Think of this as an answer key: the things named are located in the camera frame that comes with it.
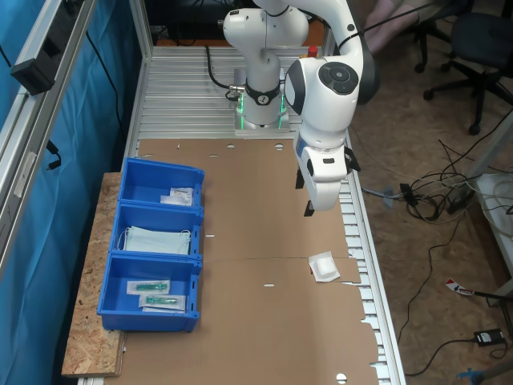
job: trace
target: black bracket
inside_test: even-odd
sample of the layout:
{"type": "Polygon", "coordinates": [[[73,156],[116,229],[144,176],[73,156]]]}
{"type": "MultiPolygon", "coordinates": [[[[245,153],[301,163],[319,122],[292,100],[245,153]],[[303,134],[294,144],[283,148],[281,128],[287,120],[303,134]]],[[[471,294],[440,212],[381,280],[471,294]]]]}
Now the black bracket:
{"type": "Polygon", "coordinates": [[[313,209],[312,201],[308,201],[305,209],[305,217],[311,217],[315,213],[315,209],[313,209]]]}
{"type": "Polygon", "coordinates": [[[54,170],[57,167],[60,167],[61,166],[61,156],[59,155],[59,149],[57,148],[57,146],[55,144],[53,144],[51,140],[48,140],[48,143],[46,144],[46,149],[48,150],[48,152],[50,154],[56,155],[59,158],[58,160],[54,160],[53,162],[50,162],[46,166],[46,169],[54,170]]]}
{"type": "Polygon", "coordinates": [[[349,147],[344,148],[344,159],[345,159],[345,168],[347,169],[347,174],[349,175],[353,170],[360,172],[362,169],[360,168],[360,164],[356,160],[356,156],[354,152],[349,147]]]}
{"type": "Polygon", "coordinates": [[[249,84],[248,80],[246,80],[246,95],[251,99],[254,99],[259,106],[268,106],[271,104],[274,98],[276,98],[280,94],[280,84],[278,83],[277,87],[271,91],[260,92],[257,90],[253,90],[249,84]]]}
{"type": "Polygon", "coordinates": [[[297,169],[297,177],[296,177],[296,190],[305,187],[305,179],[303,179],[303,174],[301,174],[301,170],[297,169]]]}

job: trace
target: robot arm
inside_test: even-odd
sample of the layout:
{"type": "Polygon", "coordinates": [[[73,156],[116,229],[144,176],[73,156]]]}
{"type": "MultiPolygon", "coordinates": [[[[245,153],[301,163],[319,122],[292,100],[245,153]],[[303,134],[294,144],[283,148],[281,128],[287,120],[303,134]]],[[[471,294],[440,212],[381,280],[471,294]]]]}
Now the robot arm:
{"type": "MultiPolygon", "coordinates": [[[[337,44],[357,30],[346,0],[287,0],[291,6],[322,17],[333,29],[337,44]]],[[[310,199],[305,215],[330,210],[338,201],[341,181],[351,171],[352,152],[345,135],[357,103],[366,103],[378,90],[378,74],[363,38],[347,40],[341,54],[299,59],[287,72],[285,98],[303,122],[294,150],[310,199]]]]}
{"type": "Polygon", "coordinates": [[[224,37],[246,62],[244,118],[265,126],[280,119],[280,60],[269,48],[300,46],[308,34],[306,17],[280,0],[255,0],[260,9],[230,12],[224,37]]]}

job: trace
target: blue plastic bin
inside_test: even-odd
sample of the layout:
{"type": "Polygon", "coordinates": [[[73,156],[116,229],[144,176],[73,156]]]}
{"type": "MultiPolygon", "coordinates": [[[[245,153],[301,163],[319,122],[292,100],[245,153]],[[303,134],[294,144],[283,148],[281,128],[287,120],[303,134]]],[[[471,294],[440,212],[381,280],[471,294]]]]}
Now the blue plastic bin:
{"type": "Polygon", "coordinates": [[[200,319],[197,309],[201,262],[129,253],[109,253],[98,302],[98,315],[107,330],[192,331],[200,319]],[[187,296],[185,313],[143,312],[139,295],[127,294],[127,281],[171,279],[169,294],[187,296]]]}
{"type": "Polygon", "coordinates": [[[192,206],[172,206],[203,210],[201,186],[204,176],[204,171],[198,168],[126,158],[119,189],[119,200],[140,204],[166,205],[160,203],[160,196],[168,196],[171,187],[185,187],[194,189],[192,206]]]}
{"type": "Polygon", "coordinates": [[[114,225],[112,226],[109,251],[133,253],[134,255],[160,255],[163,257],[201,260],[200,231],[202,221],[203,213],[200,211],[167,206],[136,205],[118,202],[118,207],[115,211],[114,225]],[[188,253],[182,255],[124,251],[125,238],[123,236],[123,232],[128,227],[132,226],[151,231],[164,231],[168,233],[181,233],[184,230],[188,230],[191,232],[191,242],[189,244],[188,253]]]}

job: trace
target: office chair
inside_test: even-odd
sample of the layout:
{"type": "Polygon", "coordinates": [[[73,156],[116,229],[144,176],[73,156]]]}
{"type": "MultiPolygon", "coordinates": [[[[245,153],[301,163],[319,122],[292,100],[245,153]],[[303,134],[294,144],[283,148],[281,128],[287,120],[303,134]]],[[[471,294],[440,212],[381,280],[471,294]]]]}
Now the office chair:
{"type": "Polygon", "coordinates": [[[433,99],[434,93],[438,91],[472,87],[472,96],[477,97],[477,108],[475,122],[470,126],[469,133],[478,135],[485,91],[513,105],[513,95],[499,83],[503,76],[513,77],[513,21],[489,14],[464,14],[454,23],[450,44],[459,58],[497,71],[479,73],[450,60],[442,65],[442,72],[448,72],[453,67],[468,79],[431,88],[424,92],[424,100],[433,99]]]}
{"type": "Polygon", "coordinates": [[[427,35],[434,36],[444,42],[450,43],[448,34],[441,32],[436,27],[436,21],[449,16],[460,16],[472,10],[474,0],[453,0],[444,6],[439,12],[430,18],[420,22],[417,26],[413,27],[415,34],[414,43],[420,41],[420,51],[422,53],[422,62],[415,66],[415,72],[421,74],[424,72],[427,64],[427,35]]]}

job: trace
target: gauze package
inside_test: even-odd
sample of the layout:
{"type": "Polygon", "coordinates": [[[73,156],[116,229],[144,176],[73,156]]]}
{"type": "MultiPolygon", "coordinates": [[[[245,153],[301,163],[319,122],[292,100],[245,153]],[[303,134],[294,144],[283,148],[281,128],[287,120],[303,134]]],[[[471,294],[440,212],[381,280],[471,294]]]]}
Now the gauze package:
{"type": "Polygon", "coordinates": [[[169,197],[165,195],[160,196],[160,203],[165,203],[166,205],[192,206],[193,191],[193,188],[171,188],[169,197]]]}
{"type": "Polygon", "coordinates": [[[124,232],[123,250],[147,253],[188,254],[191,233],[165,233],[130,227],[124,232]]]}
{"type": "Polygon", "coordinates": [[[127,294],[169,294],[171,281],[128,281],[127,294]]]}
{"type": "Polygon", "coordinates": [[[160,309],[185,311],[184,295],[142,294],[139,307],[159,307],[160,309]]]}
{"type": "Polygon", "coordinates": [[[331,251],[309,257],[308,263],[317,282],[331,282],[340,277],[331,251]]]}

